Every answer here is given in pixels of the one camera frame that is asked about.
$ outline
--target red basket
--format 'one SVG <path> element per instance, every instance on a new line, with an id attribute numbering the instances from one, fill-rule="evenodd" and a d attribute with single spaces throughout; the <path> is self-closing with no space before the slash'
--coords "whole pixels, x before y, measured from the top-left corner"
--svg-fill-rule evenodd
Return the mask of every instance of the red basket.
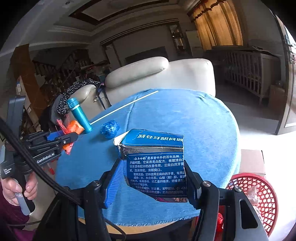
<path id="1" fill-rule="evenodd" d="M 270 236 L 276 224 L 278 215 L 276 193 L 270 183 L 256 174 L 240 173 L 231 177 L 226 189 L 232 189 L 235 186 L 241 187 L 245 194 L 247 194 L 247 191 L 253 186 L 258 189 L 257 195 L 260 198 L 260 201 L 257 207 L 264 220 L 263 227 L 267 235 Z"/>

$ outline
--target blue toothpaste box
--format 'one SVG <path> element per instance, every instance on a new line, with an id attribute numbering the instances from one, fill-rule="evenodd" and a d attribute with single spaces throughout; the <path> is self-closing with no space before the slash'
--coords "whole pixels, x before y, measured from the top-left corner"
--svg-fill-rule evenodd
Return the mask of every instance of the blue toothpaste box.
<path id="1" fill-rule="evenodd" d="M 142 129 L 116 137 L 126 183 L 161 202 L 187 202 L 183 138 Z"/>

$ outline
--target cardboard box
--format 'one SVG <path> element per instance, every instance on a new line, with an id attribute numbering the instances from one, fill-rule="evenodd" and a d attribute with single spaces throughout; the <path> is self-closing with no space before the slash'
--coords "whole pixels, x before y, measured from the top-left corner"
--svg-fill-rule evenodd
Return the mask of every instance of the cardboard box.
<path id="1" fill-rule="evenodd" d="M 250 172 L 265 176 L 264 157 L 261 150 L 242 149 L 242 158 L 239 173 Z"/>
<path id="2" fill-rule="evenodd" d="M 127 185 L 160 202 L 187 202 L 183 138 L 144 129 L 115 137 Z"/>
<path id="3" fill-rule="evenodd" d="M 286 104 L 285 90 L 276 86 L 270 86 L 268 108 L 271 109 L 275 114 L 281 115 L 285 110 Z"/>
<path id="4" fill-rule="evenodd" d="M 36 131 L 40 131 L 41 129 L 40 129 L 40 125 L 39 125 L 39 122 L 38 122 L 39 118 L 36 115 L 34 109 L 32 108 L 32 104 L 31 104 L 30 99 L 29 99 L 29 97 L 27 95 L 27 92 L 26 92 L 26 89 L 24 87 L 24 83 L 22 81 L 21 76 L 19 76 L 18 79 L 17 79 L 16 91 L 17 91 L 17 95 L 26 96 L 24 108 L 25 108 L 26 112 L 29 115 L 29 118 L 31 119 L 31 121 L 33 123 L 33 128 Z"/>

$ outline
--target blue thermos bottle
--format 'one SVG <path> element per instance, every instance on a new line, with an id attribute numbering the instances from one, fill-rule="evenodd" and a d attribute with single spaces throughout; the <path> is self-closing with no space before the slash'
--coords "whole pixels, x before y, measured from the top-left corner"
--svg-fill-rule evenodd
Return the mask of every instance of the blue thermos bottle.
<path id="1" fill-rule="evenodd" d="M 76 98 L 71 98 L 67 100 L 67 104 L 75 119 L 79 122 L 79 124 L 84 128 L 85 133 L 89 133 L 92 131 L 92 126 L 89 123 L 89 120 L 85 116 L 79 102 Z"/>

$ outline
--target metal screw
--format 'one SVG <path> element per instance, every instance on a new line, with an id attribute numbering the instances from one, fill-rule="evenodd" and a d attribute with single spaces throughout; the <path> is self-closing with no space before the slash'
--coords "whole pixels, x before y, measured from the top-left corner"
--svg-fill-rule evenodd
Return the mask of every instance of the metal screw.
<path id="1" fill-rule="evenodd" d="M 235 186 L 235 187 L 234 187 L 234 190 L 235 190 L 236 192 L 241 192 L 241 191 L 242 191 L 242 188 L 239 187 L 239 186 Z"/>
<path id="2" fill-rule="evenodd" d="M 99 185 L 100 185 L 100 181 L 95 180 L 95 181 L 94 181 L 94 184 L 95 184 L 95 186 L 99 186 Z"/>
<path id="3" fill-rule="evenodd" d="M 211 186 L 211 183 L 209 181 L 203 181 L 202 184 L 205 186 L 205 187 L 209 187 Z"/>

